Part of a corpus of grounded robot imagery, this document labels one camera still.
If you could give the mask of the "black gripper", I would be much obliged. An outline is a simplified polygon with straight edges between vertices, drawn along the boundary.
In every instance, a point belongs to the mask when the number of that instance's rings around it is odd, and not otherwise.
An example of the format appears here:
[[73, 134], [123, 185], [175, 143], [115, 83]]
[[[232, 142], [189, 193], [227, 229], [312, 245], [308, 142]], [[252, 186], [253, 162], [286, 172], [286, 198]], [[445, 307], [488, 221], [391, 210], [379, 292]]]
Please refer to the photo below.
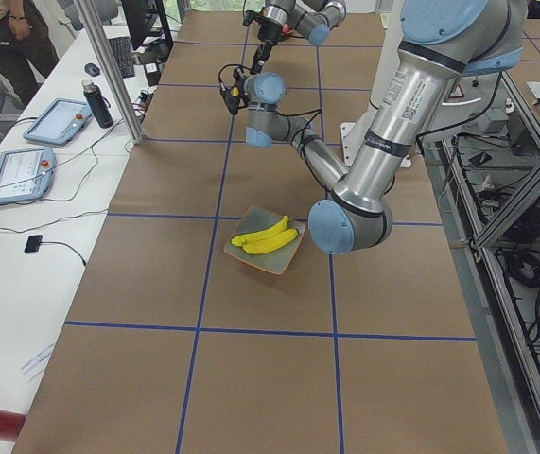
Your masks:
[[219, 92], [230, 115], [238, 114], [239, 107], [248, 107], [250, 97], [245, 90], [247, 81], [247, 68], [235, 68], [233, 71], [234, 83], [227, 86], [223, 79], [219, 79]]

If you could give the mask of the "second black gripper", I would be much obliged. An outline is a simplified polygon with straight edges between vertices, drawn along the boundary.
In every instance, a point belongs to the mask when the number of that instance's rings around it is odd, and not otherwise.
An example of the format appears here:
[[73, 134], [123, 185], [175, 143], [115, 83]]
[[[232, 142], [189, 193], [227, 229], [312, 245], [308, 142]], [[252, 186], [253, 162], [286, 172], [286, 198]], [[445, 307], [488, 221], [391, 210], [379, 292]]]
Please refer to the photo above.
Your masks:
[[263, 70], [272, 49], [278, 44], [283, 32], [283, 25], [271, 18], [259, 16], [257, 18], [257, 23], [259, 24], [257, 38], [262, 43], [257, 47], [253, 55], [253, 62], [250, 70], [252, 75], [259, 74]]

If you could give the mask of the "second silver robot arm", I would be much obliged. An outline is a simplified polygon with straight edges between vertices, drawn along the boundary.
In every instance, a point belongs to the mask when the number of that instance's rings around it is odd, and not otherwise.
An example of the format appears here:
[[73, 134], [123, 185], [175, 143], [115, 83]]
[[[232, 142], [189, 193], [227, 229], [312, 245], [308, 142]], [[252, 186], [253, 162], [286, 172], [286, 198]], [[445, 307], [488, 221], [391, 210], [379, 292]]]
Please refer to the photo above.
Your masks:
[[257, 38], [260, 45], [253, 56], [251, 73], [259, 74], [268, 61], [272, 49], [278, 45], [285, 26], [305, 37], [312, 45], [320, 46], [330, 31], [346, 18], [343, 1], [304, 1], [310, 10], [298, 1], [267, 1], [260, 11], [245, 10], [243, 25], [259, 24]]

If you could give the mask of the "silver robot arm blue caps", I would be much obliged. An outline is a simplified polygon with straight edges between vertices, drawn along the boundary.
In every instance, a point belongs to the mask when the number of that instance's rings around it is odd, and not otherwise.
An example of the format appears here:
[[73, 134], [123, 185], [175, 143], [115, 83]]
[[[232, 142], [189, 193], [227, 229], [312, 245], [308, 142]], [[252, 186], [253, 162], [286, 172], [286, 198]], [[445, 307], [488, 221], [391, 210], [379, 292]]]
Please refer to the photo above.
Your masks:
[[236, 72], [234, 84], [220, 92], [231, 114], [247, 110], [249, 145], [289, 142], [328, 192], [308, 215], [314, 243], [331, 254], [371, 248], [391, 233], [392, 212], [384, 195], [448, 83], [514, 67], [527, 12], [523, 1], [405, 2], [396, 14], [403, 34], [398, 67], [350, 165], [306, 118], [279, 113], [285, 83], [264, 70], [285, 27], [322, 44], [345, 19], [341, 1], [270, 1], [261, 11], [247, 12], [245, 22], [259, 24], [252, 69]]

